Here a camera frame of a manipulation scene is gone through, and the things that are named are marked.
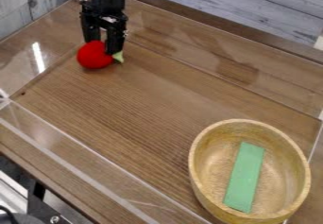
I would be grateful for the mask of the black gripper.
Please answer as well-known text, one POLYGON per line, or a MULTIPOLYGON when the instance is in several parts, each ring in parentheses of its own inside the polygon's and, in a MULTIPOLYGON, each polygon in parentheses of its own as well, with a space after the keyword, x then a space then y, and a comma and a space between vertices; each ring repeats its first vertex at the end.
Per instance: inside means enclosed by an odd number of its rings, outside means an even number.
POLYGON ((88 43, 99 41, 101 39, 100 27, 107 28, 105 54, 119 53, 127 37, 125 0, 80 0, 80 5, 80 26, 84 40, 88 43))

